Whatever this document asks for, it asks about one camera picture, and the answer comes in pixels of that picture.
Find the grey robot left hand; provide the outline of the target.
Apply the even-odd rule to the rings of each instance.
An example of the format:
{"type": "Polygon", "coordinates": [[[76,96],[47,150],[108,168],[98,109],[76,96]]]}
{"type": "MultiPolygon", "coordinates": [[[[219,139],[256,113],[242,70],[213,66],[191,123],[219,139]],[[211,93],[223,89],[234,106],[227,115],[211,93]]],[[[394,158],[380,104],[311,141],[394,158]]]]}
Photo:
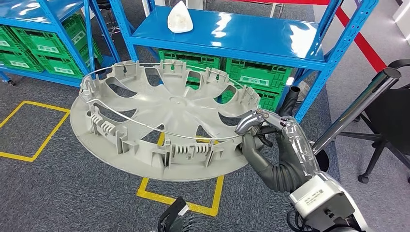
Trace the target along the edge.
{"type": "Polygon", "coordinates": [[[190,232],[195,224],[195,216],[178,216],[171,224],[170,232],[190,232]]]}

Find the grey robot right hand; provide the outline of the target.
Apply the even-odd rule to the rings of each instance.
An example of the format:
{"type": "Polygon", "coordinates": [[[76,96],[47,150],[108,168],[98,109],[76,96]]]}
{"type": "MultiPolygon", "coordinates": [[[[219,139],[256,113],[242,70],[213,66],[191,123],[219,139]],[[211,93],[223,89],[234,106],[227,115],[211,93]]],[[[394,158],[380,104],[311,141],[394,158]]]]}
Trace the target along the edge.
{"type": "Polygon", "coordinates": [[[243,136],[242,153],[248,163],[264,181],[288,182],[296,176],[305,182],[319,172],[319,164],[313,155],[311,145],[298,122],[291,116],[257,109],[241,119],[235,132],[243,136]],[[279,132],[277,143],[280,151],[279,165],[274,166],[256,150],[253,136],[266,146],[271,146],[265,134],[279,132]]]}

